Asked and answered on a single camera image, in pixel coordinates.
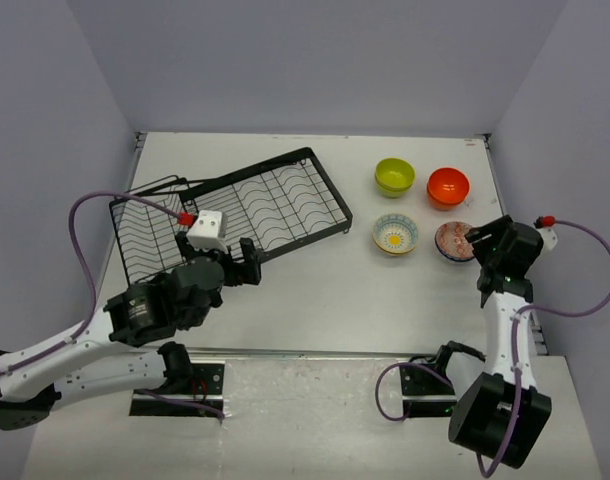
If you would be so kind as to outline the red white pattern bowl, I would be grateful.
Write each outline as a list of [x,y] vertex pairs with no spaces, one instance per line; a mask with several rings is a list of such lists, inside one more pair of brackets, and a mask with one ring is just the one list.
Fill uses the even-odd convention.
[[472,245],[466,235],[472,229],[469,223],[450,221],[438,227],[434,235],[434,244],[438,252],[447,260],[455,263],[467,263],[475,256]]

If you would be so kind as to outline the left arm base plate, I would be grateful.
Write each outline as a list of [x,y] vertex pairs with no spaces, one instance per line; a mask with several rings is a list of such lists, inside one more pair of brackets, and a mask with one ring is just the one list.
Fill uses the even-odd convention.
[[132,417],[216,418],[223,419],[224,361],[193,361],[193,373],[174,385],[152,389],[155,395],[132,396],[129,415]]

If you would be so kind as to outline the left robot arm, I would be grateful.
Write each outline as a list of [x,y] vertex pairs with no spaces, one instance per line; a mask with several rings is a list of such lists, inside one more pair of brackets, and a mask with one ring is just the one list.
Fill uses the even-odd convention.
[[179,331],[203,324],[224,287],[257,285],[260,256],[241,238],[242,257],[198,251],[187,263],[131,285],[93,316],[32,347],[0,350],[0,430],[33,426],[69,404],[120,390],[186,390],[193,368]]

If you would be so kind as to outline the yellow blue pattern ceramic bowl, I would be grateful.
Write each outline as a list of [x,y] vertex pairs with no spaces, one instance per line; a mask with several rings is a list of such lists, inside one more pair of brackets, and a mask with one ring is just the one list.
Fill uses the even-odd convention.
[[384,253],[400,256],[412,252],[419,241],[416,223],[408,216],[398,213],[381,215],[372,228],[372,239]]

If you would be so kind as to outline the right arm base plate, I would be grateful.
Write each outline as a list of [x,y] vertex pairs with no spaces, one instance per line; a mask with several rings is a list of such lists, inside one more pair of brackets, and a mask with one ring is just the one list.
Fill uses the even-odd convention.
[[400,367],[404,419],[450,417],[456,404],[451,387],[423,369]]

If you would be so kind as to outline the green bowl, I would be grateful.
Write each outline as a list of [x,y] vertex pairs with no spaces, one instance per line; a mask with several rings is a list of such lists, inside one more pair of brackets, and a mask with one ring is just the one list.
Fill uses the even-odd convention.
[[414,184],[413,175],[404,175],[396,171],[386,171],[384,174],[375,174],[376,188],[379,193],[387,198],[399,198],[404,196]]
[[375,167],[376,182],[390,191],[408,190],[413,185],[415,178],[414,168],[400,158],[382,159]]

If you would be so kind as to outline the orange bowl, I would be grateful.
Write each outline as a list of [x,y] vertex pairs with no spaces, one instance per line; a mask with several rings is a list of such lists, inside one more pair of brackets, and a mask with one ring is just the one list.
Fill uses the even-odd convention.
[[469,190],[426,190],[429,205],[436,210],[450,211],[458,208],[467,198]]
[[468,177],[460,170],[452,167],[442,167],[431,173],[427,181],[426,190],[465,190],[470,192]]

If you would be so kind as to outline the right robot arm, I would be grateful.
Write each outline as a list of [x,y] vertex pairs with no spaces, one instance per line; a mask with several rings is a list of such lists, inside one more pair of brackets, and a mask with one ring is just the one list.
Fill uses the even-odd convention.
[[500,465],[524,464],[552,412],[551,399],[536,385],[529,352],[533,285],[526,274],[544,240],[508,215],[465,238],[480,265],[486,351],[478,355],[451,343],[448,357],[431,368],[431,380],[439,391],[456,395],[450,442],[473,452],[488,479]]

